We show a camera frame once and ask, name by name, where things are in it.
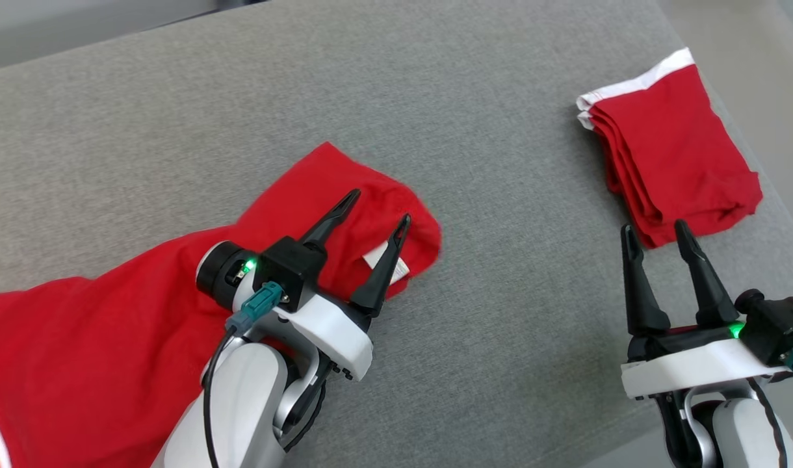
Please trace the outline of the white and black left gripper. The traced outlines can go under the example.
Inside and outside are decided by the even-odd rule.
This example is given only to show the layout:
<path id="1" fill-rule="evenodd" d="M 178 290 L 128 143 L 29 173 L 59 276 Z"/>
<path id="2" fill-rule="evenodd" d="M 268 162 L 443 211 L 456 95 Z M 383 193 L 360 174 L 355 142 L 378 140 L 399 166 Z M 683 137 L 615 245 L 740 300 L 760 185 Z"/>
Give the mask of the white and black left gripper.
<path id="1" fill-rule="evenodd" d="M 298 242 L 326 253 L 326 242 L 332 231 L 345 222 L 360 196 L 360 189 L 349 190 Z M 411 216 L 406 213 L 385 241 L 385 249 L 368 279 L 351 296 L 352 307 L 368 317 L 376 318 L 382 310 L 410 225 Z M 341 370 L 348 370 L 353 379 L 362 380 L 367 375 L 373 358 L 372 341 L 339 305 L 324 296 L 314 295 L 296 312 L 284 311 L 280 306 L 275 306 L 274 312 L 288 320 L 298 334 L 325 353 Z"/>

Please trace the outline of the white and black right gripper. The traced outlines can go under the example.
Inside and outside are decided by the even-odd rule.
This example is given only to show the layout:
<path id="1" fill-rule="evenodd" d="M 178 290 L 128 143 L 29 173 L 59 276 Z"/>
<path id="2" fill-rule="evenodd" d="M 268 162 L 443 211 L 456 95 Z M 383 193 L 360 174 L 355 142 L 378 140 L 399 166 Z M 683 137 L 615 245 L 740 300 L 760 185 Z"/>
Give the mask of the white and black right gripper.
<path id="1" fill-rule="evenodd" d="M 621 367 L 629 398 L 651 397 L 696 386 L 789 372 L 765 365 L 739 339 L 743 322 L 720 277 L 683 219 L 675 222 L 677 246 L 688 265 L 697 300 L 697 326 L 671 328 L 644 272 L 644 251 L 630 224 L 621 228 L 623 292 L 631 339 Z"/>

